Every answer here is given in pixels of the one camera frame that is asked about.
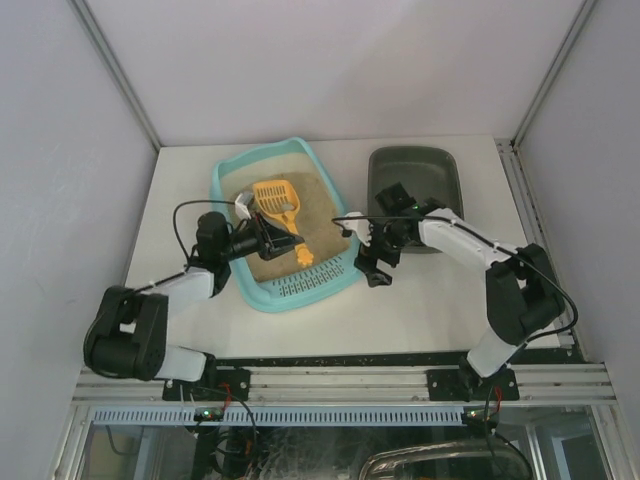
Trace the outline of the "orange litter scoop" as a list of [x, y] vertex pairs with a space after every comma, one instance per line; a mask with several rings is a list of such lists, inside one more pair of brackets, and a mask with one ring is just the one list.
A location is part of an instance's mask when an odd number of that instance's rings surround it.
[[[282, 224], [288, 232], [299, 235], [296, 217], [300, 212], [301, 204], [291, 182], [284, 179], [260, 181], [252, 185], [252, 190], [263, 214]], [[282, 202], [290, 202], [295, 209], [282, 211], [280, 209]]]

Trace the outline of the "light blue litter box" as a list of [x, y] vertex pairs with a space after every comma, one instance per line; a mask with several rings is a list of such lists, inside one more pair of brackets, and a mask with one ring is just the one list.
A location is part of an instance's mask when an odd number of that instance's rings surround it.
[[[322, 162], [311, 146], [299, 137], [256, 146], [213, 167], [210, 196], [213, 200], [237, 197], [243, 182], [252, 185], [270, 174], [305, 173], [320, 182], [321, 190], [337, 208], [339, 216], [347, 212], [346, 205]], [[231, 262], [231, 272], [244, 300], [258, 311], [279, 313], [305, 307], [348, 288], [361, 277], [354, 266], [359, 240], [352, 236], [336, 237], [348, 244], [341, 252], [320, 261], [314, 255], [314, 265], [298, 268], [294, 273], [277, 273], [273, 279], [258, 281], [250, 271], [246, 257]]]

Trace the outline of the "dark grey plastic tub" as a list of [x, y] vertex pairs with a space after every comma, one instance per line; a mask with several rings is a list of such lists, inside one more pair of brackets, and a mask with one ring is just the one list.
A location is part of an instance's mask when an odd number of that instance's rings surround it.
[[375, 195], [401, 183], [418, 203], [434, 199], [464, 217], [459, 174], [454, 157], [431, 146], [386, 146], [369, 158], [367, 213], [384, 215]]

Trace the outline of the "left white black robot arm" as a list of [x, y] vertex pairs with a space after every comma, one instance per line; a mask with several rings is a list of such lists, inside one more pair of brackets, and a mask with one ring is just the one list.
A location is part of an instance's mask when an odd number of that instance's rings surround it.
[[251, 254], [269, 261], [303, 242], [260, 214], [250, 215], [234, 230], [219, 212], [200, 216], [196, 243], [182, 271], [144, 287], [106, 289], [84, 339], [85, 366], [105, 378], [199, 381], [207, 355], [170, 344], [169, 320], [221, 293], [233, 261]]

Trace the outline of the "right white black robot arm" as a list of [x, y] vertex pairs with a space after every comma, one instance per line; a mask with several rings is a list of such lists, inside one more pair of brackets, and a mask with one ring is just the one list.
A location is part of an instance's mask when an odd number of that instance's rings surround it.
[[396, 267], [402, 251], [418, 245], [482, 276], [488, 329], [461, 362], [468, 377], [497, 374], [569, 306], [543, 247], [491, 240], [443, 203], [418, 202], [401, 183], [383, 189], [376, 201], [382, 210], [379, 215], [350, 212], [334, 221], [343, 235], [358, 238], [354, 265], [369, 287], [391, 285], [391, 276], [379, 269], [379, 263]]

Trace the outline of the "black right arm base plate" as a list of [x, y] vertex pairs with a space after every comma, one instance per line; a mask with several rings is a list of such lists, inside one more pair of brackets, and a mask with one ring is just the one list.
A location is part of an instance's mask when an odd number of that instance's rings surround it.
[[520, 399], [515, 372], [511, 369], [504, 369], [488, 378], [482, 378], [473, 370], [467, 371], [461, 367], [429, 369], [426, 371], [426, 385], [432, 401], [485, 400], [491, 388], [492, 399], [497, 398], [497, 391], [502, 393], [503, 400]]

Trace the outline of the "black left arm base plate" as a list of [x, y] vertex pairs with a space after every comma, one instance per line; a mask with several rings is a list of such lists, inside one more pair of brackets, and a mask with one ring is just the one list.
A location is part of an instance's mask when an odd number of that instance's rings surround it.
[[195, 382], [182, 380], [166, 381], [162, 399], [170, 402], [221, 402], [238, 397], [246, 401], [249, 396], [251, 371], [229, 365], [219, 365], [211, 355], [206, 356], [206, 363], [201, 378]]

